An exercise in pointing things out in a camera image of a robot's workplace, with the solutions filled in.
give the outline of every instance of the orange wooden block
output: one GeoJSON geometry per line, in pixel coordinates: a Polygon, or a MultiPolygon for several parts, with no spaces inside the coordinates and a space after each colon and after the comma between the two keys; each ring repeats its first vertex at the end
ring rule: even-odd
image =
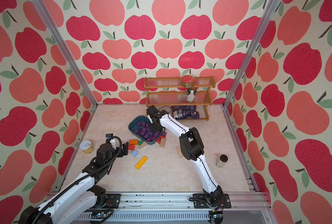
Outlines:
{"type": "Polygon", "coordinates": [[[165,137],[164,137],[164,136],[161,136],[161,137],[157,140],[157,143],[160,144],[161,138],[165,138],[165,137]]]}
{"type": "Polygon", "coordinates": [[[129,145],[137,146],[138,142],[139,141],[137,139],[129,140],[129,145]]]}
{"type": "Polygon", "coordinates": [[[133,146],[133,145],[129,145],[128,150],[133,151],[134,149],[135,149],[135,146],[133,146]]]}

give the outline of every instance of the natural wooden block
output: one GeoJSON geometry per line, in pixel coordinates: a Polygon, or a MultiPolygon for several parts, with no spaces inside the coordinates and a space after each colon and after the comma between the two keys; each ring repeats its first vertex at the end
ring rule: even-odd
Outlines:
{"type": "Polygon", "coordinates": [[[177,149],[177,152],[179,153],[179,157],[182,157],[183,155],[182,155],[182,152],[181,152],[181,147],[177,146],[176,149],[177,149]]]}
{"type": "Polygon", "coordinates": [[[141,145],[139,145],[139,149],[141,149],[141,148],[143,148],[145,146],[147,146],[147,142],[144,141],[141,145]]]}
{"type": "Polygon", "coordinates": [[[166,138],[161,138],[161,140],[160,140],[160,147],[161,148],[165,147],[165,142],[166,142],[166,138]]]}
{"type": "Polygon", "coordinates": [[[129,145],[137,146],[137,144],[138,144],[137,139],[129,140],[129,145]]]}

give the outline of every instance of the tin lid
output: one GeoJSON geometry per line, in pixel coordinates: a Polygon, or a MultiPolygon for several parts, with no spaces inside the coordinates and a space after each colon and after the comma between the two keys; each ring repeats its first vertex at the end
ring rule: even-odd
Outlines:
{"type": "Polygon", "coordinates": [[[91,146],[91,141],[89,140],[85,140],[85,141],[82,141],[79,145],[79,148],[82,150],[82,151],[85,151],[87,150],[88,148],[90,148],[91,146]]]}
{"type": "Polygon", "coordinates": [[[227,160],[228,160],[228,157],[226,156],[226,155],[221,155],[220,157],[219,157],[219,159],[222,161],[222,162],[227,162],[227,160]]]}

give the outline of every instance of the shelf rack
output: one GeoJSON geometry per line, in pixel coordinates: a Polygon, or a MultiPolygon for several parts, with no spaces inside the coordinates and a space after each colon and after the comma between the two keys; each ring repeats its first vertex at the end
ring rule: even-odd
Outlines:
{"type": "Polygon", "coordinates": [[[149,89],[155,88],[183,88],[181,85],[181,78],[145,78],[145,89],[146,89],[146,106],[155,105],[160,106],[181,106],[181,105],[196,105],[197,111],[200,115],[199,120],[209,120],[207,105],[212,105],[210,98],[211,87],[216,87],[213,76],[211,77],[195,77],[196,88],[206,88],[205,91],[197,91],[195,100],[188,102],[186,100],[186,91],[162,91],[153,92],[149,89]]]}

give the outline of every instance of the yellow wooden block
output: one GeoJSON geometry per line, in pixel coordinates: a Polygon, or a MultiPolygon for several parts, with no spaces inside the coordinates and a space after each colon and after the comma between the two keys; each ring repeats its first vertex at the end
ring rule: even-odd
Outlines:
{"type": "Polygon", "coordinates": [[[142,159],[140,159],[140,161],[135,165],[135,168],[140,169],[146,161],[147,161],[147,157],[146,156],[142,157],[142,159]]]}

